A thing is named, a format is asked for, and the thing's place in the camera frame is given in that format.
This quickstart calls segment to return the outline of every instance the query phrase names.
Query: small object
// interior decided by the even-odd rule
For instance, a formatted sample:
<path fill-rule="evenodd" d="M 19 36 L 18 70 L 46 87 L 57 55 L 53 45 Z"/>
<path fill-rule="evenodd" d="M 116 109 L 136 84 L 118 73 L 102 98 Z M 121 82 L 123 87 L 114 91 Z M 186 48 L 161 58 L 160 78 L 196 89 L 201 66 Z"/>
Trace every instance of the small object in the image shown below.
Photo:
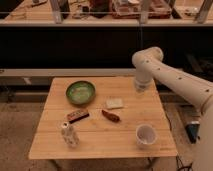
<path fill-rule="evenodd" d="M 152 145 L 157 140 L 155 129 L 149 124 L 141 124 L 136 128 L 136 141 L 139 148 L 143 149 Z"/>
<path fill-rule="evenodd" d="M 199 12 L 197 7 L 188 7 L 185 10 L 185 14 L 188 16 L 195 16 Z"/>
<path fill-rule="evenodd" d="M 73 18 L 80 19 L 82 18 L 82 5 L 78 5 L 76 12 L 73 14 Z"/>
<path fill-rule="evenodd" d="M 102 110 L 102 114 L 112 122 L 119 122 L 120 121 L 120 117 L 115 115 L 114 113 L 109 113 L 109 112 Z"/>
<path fill-rule="evenodd" d="M 129 2 L 130 4 L 134 4 L 134 5 L 139 4 L 139 1 L 138 1 L 138 0 L 128 0 L 128 2 Z"/>
<path fill-rule="evenodd" d="M 86 109 L 79 109 L 76 110 L 70 114 L 67 115 L 67 120 L 69 121 L 69 123 L 73 123 L 76 122 L 78 120 L 81 120 L 83 118 L 86 118 L 89 116 L 89 112 Z"/>
<path fill-rule="evenodd" d="M 35 4 L 39 3 L 39 0 L 33 0 L 33 3 L 35 3 Z"/>
<path fill-rule="evenodd" d="M 79 138 L 74 130 L 74 127 L 71 124 L 69 124 L 68 122 L 64 122 L 61 125 L 61 134 L 65 142 L 68 144 L 68 146 L 70 147 L 77 146 Z"/>
<path fill-rule="evenodd" d="M 70 6 L 68 0 L 60 0 L 59 1 L 60 12 L 62 13 L 62 17 L 65 19 L 69 16 Z"/>
<path fill-rule="evenodd" d="M 88 6 L 82 6 L 83 13 L 89 13 L 89 7 Z"/>
<path fill-rule="evenodd" d="M 98 6 L 91 6 L 90 15 L 96 18 L 102 18 L 109 13 L 109 4 L 99 4 Z"/>
<path fill-rule="evenodd" d="M 192 123 L 186 125 L 186 127 L 185 127 L 189 140 L 193 144 L 196 143 L 199 126 L 200 126 L 199 122 L 198 123 L 192 122 Z"/>
<path fill-rule="evenodd" d="M 94 99 L 95 87 L 88 81 L 77 81 L 67 88 L 66 96 L 75 105 L 86 104 Z"/>
<path fill-rule="evenodd" d="M 106 101 L 107 109 L 117 109 L 123 107 L 123 101 L 120 98 L 108 99 Z"/>
<path fill-rule="evenodd" d="M 39 1 L 39 0 L 34 0 L 33 4 L 30 5 L 31 8 L 33 7 L 37 7 L 43 4 L 46 4 L 48 0 L 43 0 L 43 1 Z"/>
<path fill-rule="evenodd" d="M 118 0 L 118 3 L 120 4 L 120 5 L 128 5 L 128 0 Z"/>

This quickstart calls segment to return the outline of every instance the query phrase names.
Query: food item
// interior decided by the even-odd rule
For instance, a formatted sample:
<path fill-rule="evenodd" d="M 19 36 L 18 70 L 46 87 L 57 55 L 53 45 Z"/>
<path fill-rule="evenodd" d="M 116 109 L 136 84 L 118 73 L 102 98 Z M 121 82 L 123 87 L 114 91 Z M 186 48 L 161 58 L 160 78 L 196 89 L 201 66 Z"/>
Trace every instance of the food item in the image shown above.
<path fill-rule="evenodd" d="M 108 99 L 106 101 L 107 109 L 116 109 L 123 107 L 123 101 L 120 98 Z"/>
<path fill-rule="evenodd" d="M 120 121 L 120 117 L 115 115 L 114 113 L 109 113 L 109 112 L 102 110 L 102 114 L 112 122 L 119 122 Z"/>
<path fill-rule="evenodd" d="M 69 123 L 81 120 L 89 116 L 89 112 L 86 109 L 79 109 L 67 115 L 67 120 Z"/>

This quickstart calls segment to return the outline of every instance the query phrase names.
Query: tabletop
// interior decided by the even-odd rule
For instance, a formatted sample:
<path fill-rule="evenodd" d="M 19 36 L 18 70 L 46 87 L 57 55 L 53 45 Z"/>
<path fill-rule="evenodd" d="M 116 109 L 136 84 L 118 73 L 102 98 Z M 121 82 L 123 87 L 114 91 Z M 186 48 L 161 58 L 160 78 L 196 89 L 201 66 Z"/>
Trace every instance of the tabletop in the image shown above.
<path fill-rule="evenodd" d="M 53 20 L 50 2 L 30 7 L 32 0 L 24 0 L 17 6 L 5 20 Z"/>
<path fill-rule="evenodd" d="M 68 102 L 67 87 L 79 80 L 91 82 L 96 89 L 95 99 L 79 107 Z M 123 108 L 108 110 L 121 121 L 114 123 L 101 114 L 106 100 L 121 98 Z M 61 135 L 61 124 L 66 115 L 86 108 L 90 116 L 73 123 L 80 139 L 70 148 Z M 157 141 L 140 150 L 136 144 L 136 127 L 151 124 L 157 132 Z M 135 90 L 133 77 L 64 77 L 55 78 L 41 115 L 30 149 L 30 159 L 89 159 L 176 156 L 177 149 L 162 108 L 154 81 L 142 93 Z"/>

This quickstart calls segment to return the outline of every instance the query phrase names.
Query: dark background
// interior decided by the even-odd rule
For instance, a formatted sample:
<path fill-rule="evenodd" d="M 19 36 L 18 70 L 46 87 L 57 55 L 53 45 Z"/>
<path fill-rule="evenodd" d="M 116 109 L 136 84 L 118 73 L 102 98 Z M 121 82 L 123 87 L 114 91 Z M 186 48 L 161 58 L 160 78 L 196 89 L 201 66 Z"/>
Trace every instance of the dark background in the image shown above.
<path fill-rule="evenodd" d="M 211 57 L 212 40 L 212 27 L 0 27 L 0 68 L 131 68 L 151 46 L 181 67 L 185 54 Z"/>
<path fill-rule="evenodd" d="M 23 0 L 0 0 L 0 19 L 6 17 L 13 11 Z"/>

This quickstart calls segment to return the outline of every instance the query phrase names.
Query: table leg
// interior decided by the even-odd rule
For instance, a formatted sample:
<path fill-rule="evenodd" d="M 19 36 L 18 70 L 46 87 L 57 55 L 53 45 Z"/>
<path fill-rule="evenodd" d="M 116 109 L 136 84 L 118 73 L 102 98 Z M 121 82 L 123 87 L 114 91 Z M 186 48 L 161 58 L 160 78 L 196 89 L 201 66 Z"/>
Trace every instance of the table leg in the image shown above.
<path fill-rule="evenodd" d="M 152 169 L 152 167 L 155 165 L 155 163 L 158 161 L 159 157 L 154 157 L 154 158 L 150 158 L 148 157 L 148 161 L 149 161 L 149 164 L 146 166 L 146 169 L 149 170 L 149 169 Z"/>
<path fill-rule="evenodd" d="M 57 171 L 62 171 L 61 166 L 55 160 L 48 160 L 56 169 Z"/>

